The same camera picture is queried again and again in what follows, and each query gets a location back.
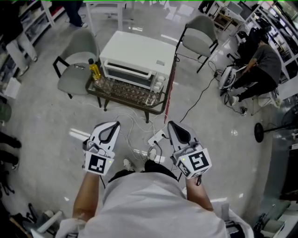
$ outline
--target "fan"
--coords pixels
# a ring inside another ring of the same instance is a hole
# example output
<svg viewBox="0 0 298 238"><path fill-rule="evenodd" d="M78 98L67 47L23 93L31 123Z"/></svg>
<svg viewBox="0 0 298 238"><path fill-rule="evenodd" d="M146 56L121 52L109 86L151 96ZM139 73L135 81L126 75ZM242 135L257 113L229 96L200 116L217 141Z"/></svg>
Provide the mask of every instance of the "fan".
<svg viewBox="0 0 298 238"><path fill-rule="evenodd" d="M287 111L281 120L281 126L264 130L261 123L256 123L255 125L255 138L258 143L261 143L264 139L265 132L271 132L279 129L293 130L298 128L298 104L293 106L289 111Z"/></svg>

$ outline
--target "black pants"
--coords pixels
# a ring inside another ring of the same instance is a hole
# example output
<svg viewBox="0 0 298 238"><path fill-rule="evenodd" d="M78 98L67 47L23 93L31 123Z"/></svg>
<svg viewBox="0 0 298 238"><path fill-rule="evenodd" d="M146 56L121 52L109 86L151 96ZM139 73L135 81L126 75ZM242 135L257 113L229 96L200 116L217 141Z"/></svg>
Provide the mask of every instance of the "black pants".
<svg viewBox="0 0 298 238"><path fill-rule="evenodd" d="M205 11L205 13L207 13L210 10L213 3L214 3L214 1L203 1L201 3L201 5L199 6L199 9L201 9L203 11L203 8L207 7L207 9Z"/></svg>
<svg viewBox="0 0 298 238"><path fill-rule="evenodd" d="M78 11L82 5L82 1L61 1L61 5L64 7L67 16L69 17L69 22L75 26L82 26L82 19L78 14Z"/></svg>
<svg viewBox="0 0 298 238"><path fill-rule="evenodd" d="M234 83L234 88L243 87L246 84L257 82L255 85L249 87L242 94L237 95L239 102L243 99L251 98L255 95L261 95L273 91L277 85L273 78L259 67L255 66L250 72L245 73L240 79Z"/></svg>
<svg viewBox="0 0 298 238"><path fill-rule="evenodd" d="M12 138L0 132L0 143L8 144L11 147L16 147L16 142L17 140L15 138ZM19 159L17 157L6 151L0 151L0 160L2 160L3 162L11 163L13 165L16 165L19 162Z"/></svg>
<svg viewBox="0 0 298 238"><path fill-rule="evenodd" d="M165 166L160 165L155 163L153 160L147 160L145 163L145 171L143 171L144 173L150 173L150 172L155 172L155 173L163 173L166 175L169 175L170 177L174 178L177 180L176 176L170 171L168 170ZM123 169L119 172L117 172L113 178L111 178L111 180L109 181L112 182L115 179L121 178L123 176L129 175L131 173L135 173L135 171L128 171L126 169Z"/></svg>

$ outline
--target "chair seat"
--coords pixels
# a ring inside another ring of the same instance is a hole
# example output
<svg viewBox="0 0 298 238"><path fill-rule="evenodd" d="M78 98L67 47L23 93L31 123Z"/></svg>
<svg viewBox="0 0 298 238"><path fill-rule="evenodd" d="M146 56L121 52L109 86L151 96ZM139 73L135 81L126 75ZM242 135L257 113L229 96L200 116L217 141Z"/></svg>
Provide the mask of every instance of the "chair seat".
<svg viewBox="0 0 298 238"><path fill-rule="evenodd" d="M88 94L85 85L91 76L89 65L77 63L70 65L58 81L58 89L69 94Z"/></svg>
<svg viewBox="0 0 298 238"><path fill-rule="evenodd" d="M188 48L189 50L205 56L210 57L211 52L210 48L205 41L199 39L198 37L192 36L192 35L185 35L182 40L182 44L184 47Z"/></svg>

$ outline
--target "power strip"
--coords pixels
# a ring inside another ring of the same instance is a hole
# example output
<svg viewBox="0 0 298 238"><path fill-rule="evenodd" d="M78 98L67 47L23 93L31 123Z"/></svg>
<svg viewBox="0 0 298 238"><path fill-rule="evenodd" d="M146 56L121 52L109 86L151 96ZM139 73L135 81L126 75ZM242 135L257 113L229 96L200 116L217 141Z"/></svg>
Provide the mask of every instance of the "power strip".
<svg viewBox="0 0 298 238"><path fill-rule="evenodd" d="M156 133L148 140L149 145L154 146L155 145L154 141L158 143L159 141L162 140L163 135L165 135L165 133L163 132L163 130L160 130L158 133Z"/></svg>

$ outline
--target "person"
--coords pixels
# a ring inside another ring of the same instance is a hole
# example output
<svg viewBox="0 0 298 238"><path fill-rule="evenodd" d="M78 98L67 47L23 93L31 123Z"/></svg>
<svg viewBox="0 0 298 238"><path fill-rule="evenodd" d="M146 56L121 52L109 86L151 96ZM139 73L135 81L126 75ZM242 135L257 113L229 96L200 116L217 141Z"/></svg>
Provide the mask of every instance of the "person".
<svg viewBox="0 0 298 238"><path fill-rule="evenodd" d="M33 61L37 61L36 51L23 33L23 26L19 19L18 7L12 5L10 1L0 1L0 35L3 34L3 42L6 50L20 69L20 76L29 68L26 59L19 49L18 44Z"/></svg>
<svg viewBox="0 0 298 238"><path fill-rule="evenodd" d="M60 4L64 7L67 16L69 17L69 23L76 27L88 27L88 24L82 22L78 13L82 5L82 1L61 1Z"/></svg>
<svg viewBox="0 0 298 238"><path fill-rule="evenodd" d="M21 142L17 138L10 137L2 132L0 132L0 143L5 143L18 149L22 147ZM3 150L0 150L0 161L12 164L13 170L16 170L19 166L19 158Z"/></svg>
<svg viewBox="0 0 298 238"><path fill-rule="evenodd" d="M176 176L154 162L156 150L148 155L144 172L123 160L125 170L109 181L96 216L100 176L87 172L72 218L61 221L56 238L227 238L225 222L213 212L203 184L196 185L197 177L186 181L186 199Z"/></svg>
<svg viewBox="0 0 298 238"><path fill-rule="evenodd" d="M233 87L237 89L254 82L256 84L249 87L245 92L232 96L230 98L231 106L243 99L273 91L278 86L280 74L280 59L272 47L268 45L268 35L261 34L257 51Z"/></svg>
<svg viewBox="0 0 298 238"><path fill-rule="evenodd" d="M212 4L214 3L214 1L202 1L202 3L200 4L200 6L199 6L199 11L201 12L201 13L205 13L205 14L207 14L207 12L210 10L210 8L211 8L211 6L212 6Z"/></svg>

